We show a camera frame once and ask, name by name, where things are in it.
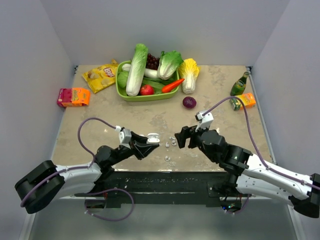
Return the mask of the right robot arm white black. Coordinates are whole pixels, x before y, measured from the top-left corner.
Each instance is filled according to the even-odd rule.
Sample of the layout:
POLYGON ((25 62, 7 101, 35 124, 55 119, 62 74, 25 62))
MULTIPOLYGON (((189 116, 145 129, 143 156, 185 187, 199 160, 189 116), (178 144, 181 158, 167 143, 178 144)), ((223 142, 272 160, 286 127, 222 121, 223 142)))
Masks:
POLYGON ((320 216, 320 176, 303 175, 263 162, 251 151, 229 144, 216 130, 196 130, 184 126, 175 133, 179 148, 198 148, 211 162, 227 173, 227 179, 214 187, 225 195, 258 195, 284 201, 301 215, 320 216))

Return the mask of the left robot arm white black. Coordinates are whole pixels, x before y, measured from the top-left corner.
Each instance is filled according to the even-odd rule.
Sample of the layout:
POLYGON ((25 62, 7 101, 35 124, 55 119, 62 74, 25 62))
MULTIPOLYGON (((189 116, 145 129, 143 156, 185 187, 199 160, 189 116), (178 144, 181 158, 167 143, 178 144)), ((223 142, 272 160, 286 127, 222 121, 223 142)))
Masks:
POLYGON ((118 136, 119 146, 100 146, 92 162, 63 166, 46 160, 39 164, 14 186, 21 199, 21 207, 28 214, 34 214, 62 197, 88 193, 99 196, 104 190, 101 181, 113 171, 115 164, 131 156, 142 160, 160 145, 157 133, 143 136, 124 128, 118 136))

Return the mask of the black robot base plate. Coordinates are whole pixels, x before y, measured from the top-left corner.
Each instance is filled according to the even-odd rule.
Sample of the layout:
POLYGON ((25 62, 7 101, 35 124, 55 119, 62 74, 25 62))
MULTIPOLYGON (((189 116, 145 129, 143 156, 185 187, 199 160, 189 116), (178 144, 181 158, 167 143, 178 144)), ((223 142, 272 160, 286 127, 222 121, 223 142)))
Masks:
POLYGON ((114 171, 80 197, 103 197, 107 208, 134 202, 153 205, 203 205, 236 212, 246 194, 235 189, 235 178, 226 172, 114 171))

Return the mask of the white gold-rimmed charging case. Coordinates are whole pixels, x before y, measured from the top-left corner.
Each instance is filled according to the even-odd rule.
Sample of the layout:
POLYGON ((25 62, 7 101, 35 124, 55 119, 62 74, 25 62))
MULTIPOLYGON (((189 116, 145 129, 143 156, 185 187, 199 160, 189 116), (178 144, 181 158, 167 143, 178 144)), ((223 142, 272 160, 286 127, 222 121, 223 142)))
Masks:
POLYGON ((158 144, 160 143, 160 138, 158 133, 149 133, 147 135, 147 142, 150 144, 158 144))

